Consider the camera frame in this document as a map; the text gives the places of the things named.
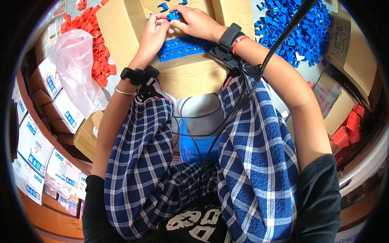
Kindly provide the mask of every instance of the bracelet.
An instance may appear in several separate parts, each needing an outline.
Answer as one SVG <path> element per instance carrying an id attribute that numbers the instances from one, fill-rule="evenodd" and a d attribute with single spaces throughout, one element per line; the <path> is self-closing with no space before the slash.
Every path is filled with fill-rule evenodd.
<path id="1" fill-rule="evenodd" d="M 232 54 L 235 55 L 235 48 L 237 47 L 237 44 L 238 44 L 239 42 L 241 42 L 243 39 L 246 39 L 246 38 L 250 38 L 250 37 L 249 37 L 249 36 L 244 36 L 244 37 L 242 37 L 242 38 L 236 40 L 235 45 L 232 47 Z"/>
<path id="2" fill-rule="evenodd" d="M 117 89 L 117 86 L 115 87 L 115 91 L 120 93 L 120 94 L 124 94 L 124 95 L 137 95 L 138 94 L 138 93 L 126 93 L 126 92 L 120 91 Z"/>

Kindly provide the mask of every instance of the blue plastic bin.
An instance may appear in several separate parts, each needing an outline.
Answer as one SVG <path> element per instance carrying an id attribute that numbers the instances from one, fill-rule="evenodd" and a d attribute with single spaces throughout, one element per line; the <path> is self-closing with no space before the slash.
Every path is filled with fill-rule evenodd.
<path id="1" fill-rule="evenodd" d="M 188 132 L 186 131 L 184 125 L 182 124 L 182 120 L 179 122 L 180 125 L 180 133 L 188 135 Z M 214 141 L 215 136 L 213 137 L 206 137 L 206 138 L 195 138 L 196 144 L 200 150 L 201 157 L 205 160 L 205 157 L 207 156 L 208 150 L 211 147 L 212 142 Z M 214 147 L 211 150 L 211 154 L 209 155 L 208 159 L 218 159 L 217 157 L 217 151 L 219 149 L 219 143 L 220 143 L 221 136 L 216 140 L 216 143 Z M 180 156 L 181 160 L 183 162 L 188 163 L 200 163 L 200 157 L 197 152 L 196 146 L 193 143 L 192 139 L 190 137 L 184 137 L 180 136 Z"/>

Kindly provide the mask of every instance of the plastic bag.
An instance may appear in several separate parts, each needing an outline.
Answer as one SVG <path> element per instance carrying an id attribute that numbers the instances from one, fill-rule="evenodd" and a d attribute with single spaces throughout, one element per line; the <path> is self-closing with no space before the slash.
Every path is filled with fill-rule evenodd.
<path id="1" fill-rule="evenodd" d="M 92 36 L 84 30 L 70 30 L 58 37 L 49 58 L 57 67 L 63 89 L 85 119 L 105 110 L 108 101 L 92 79 Z"/>

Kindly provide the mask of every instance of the blue plaid pants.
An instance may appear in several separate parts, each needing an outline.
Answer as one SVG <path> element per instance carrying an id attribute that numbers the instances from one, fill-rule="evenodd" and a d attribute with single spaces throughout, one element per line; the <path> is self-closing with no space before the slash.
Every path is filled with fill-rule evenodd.
<path id="1" fill-rule="evenodd" d="M 219 95 L 224 116 L 242 91 L 233 78 Z M 254 83 L 247 84 L 251 89 Z M 289 131 L 261 80 L 253 99 L 222 133 L 219 163 L 170 166 L 174 107 L 165 99 L 131 104 L 105 176 L 104 200 L 112 227 L 128 240 L 156 230 L 200 193 L 217 193 L 234 242 L 286 242 L 296 222 L 299 175 Z"/>

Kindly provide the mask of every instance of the wooden shelf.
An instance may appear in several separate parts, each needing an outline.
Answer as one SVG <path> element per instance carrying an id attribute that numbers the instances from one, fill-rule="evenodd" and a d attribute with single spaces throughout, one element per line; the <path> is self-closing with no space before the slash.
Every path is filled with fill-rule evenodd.
<path id="1" fill-rule="evenodd" d="M 87 167 L 83 164 L 80 164 L 73 156 L 71 156 L 59 143 L 58 141 L 53 137 L 53 135 L 50 133 L 50 131 L 47 129 L 47 127 L 43 124 L 42 120 L 39 118 L 37 112 L 35 111 L 32 100 L 28 96 L 26 84 L 24 82 L 24 79 L 22 77 L 22 74 L 20 70 L 16 74 L 16 79 L 18 81 L 20 95 L 23 99 L 24 104 L 26 105 L 26 108 L 28 110 L 28 113 L 30 113 L 32 119 L 38 126 L 41 133 L 47 138 L 47 140 L 68 160 L 70 161 L 74 166 L 79 168 L 82 172 L 84 172 L 87 175 L 90 175 L 91 173 L 87 169 Z"/>

